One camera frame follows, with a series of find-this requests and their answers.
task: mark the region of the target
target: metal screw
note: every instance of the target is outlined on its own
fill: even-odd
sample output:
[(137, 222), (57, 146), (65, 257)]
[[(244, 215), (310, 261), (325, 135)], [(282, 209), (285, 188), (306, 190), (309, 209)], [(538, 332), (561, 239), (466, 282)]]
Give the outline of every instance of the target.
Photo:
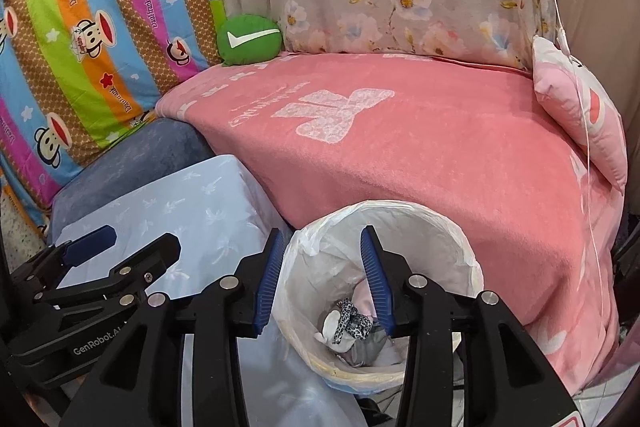
[(220, 287), (224, 288), (225, 290), (232, 290), (233, 288), (238, 286), (239, 283), (240, 281), (238, 280), (238, 277), (227, 275), (224, 279), (220, 280)]
[(158, 306), (162, 306), (166, 301), (166, 297), (163, 293), (152, 293), (149, 295), (149, 298), (146, 300), (147, 304), (153, 308), (158, 308)]
[(130, 293), (120, 297), (120, 305), (121, 306), (129, 306), (133, 301), (134, 301), (134, 296), (131, 295)]
[(489, 306), (496, 305), (500, 300), (494, 292), (482, 292), (481, 297), (486, 304), (489, 304)]
[(424, 288), (427, 286), (427, 277), (420, 274), (414, 274), (409, 277), (409, 284), (414, 288)]

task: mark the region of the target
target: gray cushion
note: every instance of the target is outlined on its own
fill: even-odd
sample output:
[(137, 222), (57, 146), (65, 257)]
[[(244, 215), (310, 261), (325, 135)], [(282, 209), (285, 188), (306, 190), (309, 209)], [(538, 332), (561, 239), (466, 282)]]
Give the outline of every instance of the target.
[(172, 172), (215, 156), (188, 123), (159, 118), (117, 144), (70, 182), (53, 200), (48, 240), (66, 225)]

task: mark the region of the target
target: trash bin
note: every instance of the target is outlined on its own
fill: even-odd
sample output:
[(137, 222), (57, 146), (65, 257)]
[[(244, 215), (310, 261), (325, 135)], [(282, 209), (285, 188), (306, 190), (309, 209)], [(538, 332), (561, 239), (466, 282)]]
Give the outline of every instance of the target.
[[(482, 270), (462, 229), (417, 203), (363, 201), (321, 217), (298, 230), (284, 254), (273, 305), (280, 331), (300, 357), (332, 387), (372, 394), (404, 379), (404, 362), (386, 367), (351, 367), (314, 338), (318, 318), (342, 298), (351, 298), (365, 278), (360, 233), (373, 225), (385, 250), (399, 253), (412, 271), (449, 292), (475, 297), (483, 290)], [(454, 333), (452, 349), (460, 343)], [(396, 341), (406, 360), (408, 341)]]

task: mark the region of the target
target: white floor tile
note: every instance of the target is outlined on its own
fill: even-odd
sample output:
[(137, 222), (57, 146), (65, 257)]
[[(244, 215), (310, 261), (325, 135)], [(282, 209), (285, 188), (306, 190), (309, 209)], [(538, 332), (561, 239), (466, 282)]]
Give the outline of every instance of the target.
[(453, 392), (453, 414), (451, 416), (452, 427), (458, 427), (462, 425), (462, 417), (465, 414), (465, 392), (454, 391)]
[(613, 409), (613, 406), (615, 406), (619, 398), (620, 395), (607, 396), (606, 398), (602, 399), (600, 408), (598, 409), (598, 413), (596, 415), (596, 420), (593, 423), (594, 427), (598, 425), (602, 420), (604, 420), (604, 417), (609, 414), (609, 411), (611, 411), (611, 409)]
[(574, 401), (575, 400), (579, 400), (579, 399), (583, 399), (583, 398), (600, 398), (603, 397), (605, 395), (604, 389), (605, 389), (606, 383), (601, 383), (600, 385), (597, 385), (596, 387), (589, 387), (583, 391), (581, 391), (580, 393), (576, 394), (574, 396)]
[(401, 399), (400, 393), (398, 393), (395, 397), (393, 397), (388, 407), (385, 406), (386, 408), (386, 410), (384, 411), (385, 414), (388, 414), (389, 416), (391, 416), (391, 418), (397, 418), (398, 411), (400, 409), (400, 399)]
[(580, 413), (582, 414), (582, 419), (584, 420), (584, 427), (594, 427), (596, 415), (598, 414), (598, 409), (600, 408), (600, 403), (602, 402), (602, 398), (585, 398), (575, 400), (578, 409), (580, 409)]
[(627, 369), (621, 375), (609, 380), (605, 386), (604, 396), (620, 395), (629, 385), (629, 382), (634, 377), (637, 370), (638, 366), (635, 365), (634, 367)]

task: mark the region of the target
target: beige wall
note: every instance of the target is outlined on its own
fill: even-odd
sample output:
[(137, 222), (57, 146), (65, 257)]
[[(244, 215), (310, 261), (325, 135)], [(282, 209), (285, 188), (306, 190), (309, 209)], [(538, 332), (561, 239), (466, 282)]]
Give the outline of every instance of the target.
[(605, 87), (625, 125), (626, 195), (640, 214), (640, 0), (558, 0), (572, 54)]

